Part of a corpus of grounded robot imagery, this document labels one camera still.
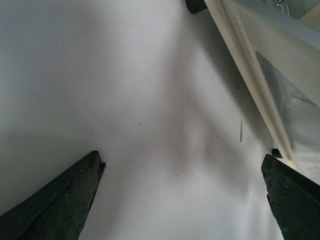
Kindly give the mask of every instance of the white backdrop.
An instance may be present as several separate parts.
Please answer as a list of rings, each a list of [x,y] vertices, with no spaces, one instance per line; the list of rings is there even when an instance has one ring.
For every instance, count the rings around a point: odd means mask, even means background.
[[[272,139],[208,10],[2,1],[0,51],[0,214],[98,150],[80,240],[282,239]]]

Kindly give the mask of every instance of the white surface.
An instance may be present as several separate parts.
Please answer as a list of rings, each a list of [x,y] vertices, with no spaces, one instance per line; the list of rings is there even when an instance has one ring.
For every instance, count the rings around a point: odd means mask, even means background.
[[[0,23],[1,214],[97,149],[80,240],[282,239],[272,140],[207,10],[11,1]]]

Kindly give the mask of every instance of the white plastic panel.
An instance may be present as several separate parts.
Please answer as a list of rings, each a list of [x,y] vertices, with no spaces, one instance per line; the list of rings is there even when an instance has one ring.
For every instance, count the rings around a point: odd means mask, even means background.
[[[296,156],[320,153],[320,32],[259,1],[206,3],[276,145],[306,173]]]

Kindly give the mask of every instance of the metal wire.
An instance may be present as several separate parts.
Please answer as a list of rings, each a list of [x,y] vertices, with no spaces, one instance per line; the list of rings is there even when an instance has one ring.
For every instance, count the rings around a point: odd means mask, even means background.
[[[276,5],[273,6],[273,8],[275,9],[276,7],[280,6],[285,0],[281,0],[280,2],[278,2]]]

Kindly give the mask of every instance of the small debris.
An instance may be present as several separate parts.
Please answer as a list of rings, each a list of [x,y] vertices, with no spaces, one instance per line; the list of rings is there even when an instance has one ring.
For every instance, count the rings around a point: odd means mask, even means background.
[[[242,138],[243,138],[243,124],[242,124],[242,120],[240,121],[240,143],[242,143]]]

